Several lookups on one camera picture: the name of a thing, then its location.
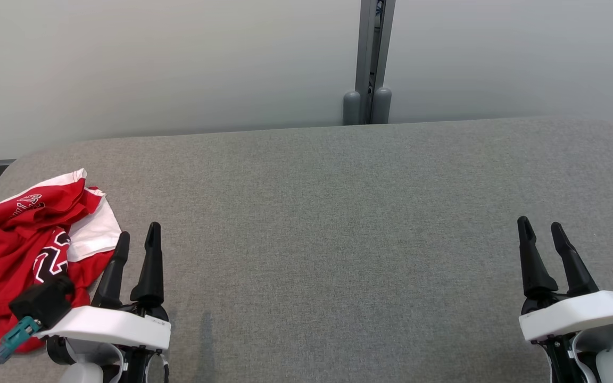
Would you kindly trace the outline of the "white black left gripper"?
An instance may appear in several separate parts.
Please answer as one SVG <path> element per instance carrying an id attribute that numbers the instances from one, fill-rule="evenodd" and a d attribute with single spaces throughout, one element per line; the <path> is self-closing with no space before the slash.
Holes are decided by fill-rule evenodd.
<path id="1" fill-rule="evenodd" d="M 170 346 L 170 322 L 118 310 L 129 245 L 129 233 L 122 232 L 92 307 L 75 308 L 50 330 L 36 334 L 46 342 L 49 358 L 66 366 L 60 382 L 147 382 L 155 356 L 163 364 L 164 381 L 169 381 L 164 352 Z M 160 223 L 150 224 L 144 250 L 143 267 L 130 299 L 138 307 L 160 307 L 164 301 Z"/>

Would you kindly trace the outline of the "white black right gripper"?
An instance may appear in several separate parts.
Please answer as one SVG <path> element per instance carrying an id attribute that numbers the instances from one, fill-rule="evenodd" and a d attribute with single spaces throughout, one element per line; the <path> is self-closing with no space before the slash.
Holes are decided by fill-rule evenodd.
<path id="1" fill-rule="evenodd" d="M 528 217 L 520 216 L 517 228 L 525 297 L 556 293 L 559 286 L 543 264 Z M 551 224 L 551 233 L 564 265 L 567 296 L 573 298 L 521 315 L 521 332 L 545 351 L 549 381 L 613 382 L 613 292 L 599 291 L 559 222 Z"/>

